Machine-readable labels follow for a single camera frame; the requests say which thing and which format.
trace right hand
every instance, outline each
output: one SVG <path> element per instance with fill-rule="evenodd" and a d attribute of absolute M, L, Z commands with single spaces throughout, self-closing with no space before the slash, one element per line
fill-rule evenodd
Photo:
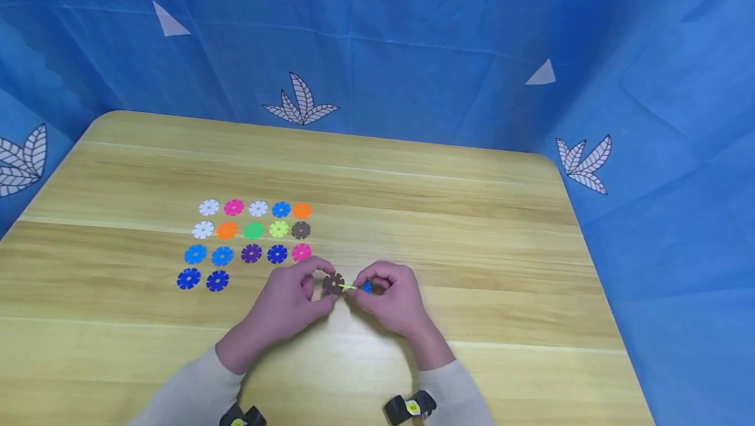
<path fill-rule="evenodd" d="M 383 295 L 350 290 L 349 297 L 389 331 L 409 338 L 412 333 L 433 326 L 422 304 L 420 287 L 412 269 L 393 262 L 377 261 L 359 272 L 353 285 L 361 287 L 367 280 L 384 289 Z"/>

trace brown gear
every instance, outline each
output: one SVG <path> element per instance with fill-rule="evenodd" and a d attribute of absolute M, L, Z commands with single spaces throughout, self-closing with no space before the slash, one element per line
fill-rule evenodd
<path fill-rule="evenodd" d="M 343 293 L 343 287 L 339 284 L 343 284 L 343 276 L 338 272 L 333 275 L 327 275 L 322 281 L 322 295 L 341 295 Z"/>
<path fill-rule="evenodd" d="M 306 239 L 310 232 L 312 232 L 312 227 L 307 222 L 296 222 L 291 228 L 292 236 L 297 239 Z"/>

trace yellow sticker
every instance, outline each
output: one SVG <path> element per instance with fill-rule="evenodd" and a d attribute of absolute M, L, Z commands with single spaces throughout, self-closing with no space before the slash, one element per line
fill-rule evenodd
<path fill-rule="evenodd" d="M 412 416 L 420 416 L 422 414 L 422 411 L 420 411 L 419 403 L 414 400 L 409 400 L 408 402 L 406 402 L 406 411 L 408 411 Z"/>

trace orange disc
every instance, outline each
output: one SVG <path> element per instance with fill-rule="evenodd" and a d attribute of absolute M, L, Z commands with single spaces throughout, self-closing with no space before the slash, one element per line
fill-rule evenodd
<path fill-rule="evenodd" d="M 225 222 L 223 224 L 220 224 L 218 226 L 218 229 L 216 233 L 218 234 L 218 237 L 223 239 L 223 241 L 228 241 L 228 239 L 231 239 L 235 236 L 235 232 L 237 232 L 237 227 L 235 227 L 234 223 L 231 222 Z"/>
<path fill-rule="evenodd" d="M 294 216 L 300 220 L 305 220 L 312 213 L 312 208 L 307 203 L 297 203 L 294 206 Z"/>

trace white triangle pattern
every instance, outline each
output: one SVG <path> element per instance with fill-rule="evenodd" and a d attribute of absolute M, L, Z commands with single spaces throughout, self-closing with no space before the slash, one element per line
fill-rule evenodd
<path fill-rule="evenodd" d="M 165 37 L 191 34 L 188 29 L 184 28 L 183 24 L 180 24 L 162 6 L 158 5 L 154 0 L 152 4 L 155 5 L 155 14 L 157 14 L 157 19 L 160 20 L 160 27 L 163 29 Z"/>
<path fill-rule="evenodd" d="M 553 72 L 551 59 L 548 59 L 545 64 L 541 65 L 540 69 L 532 74 L 525 85 L 546 85 L 554 82 L 556 82 L 556 73 Z"/>

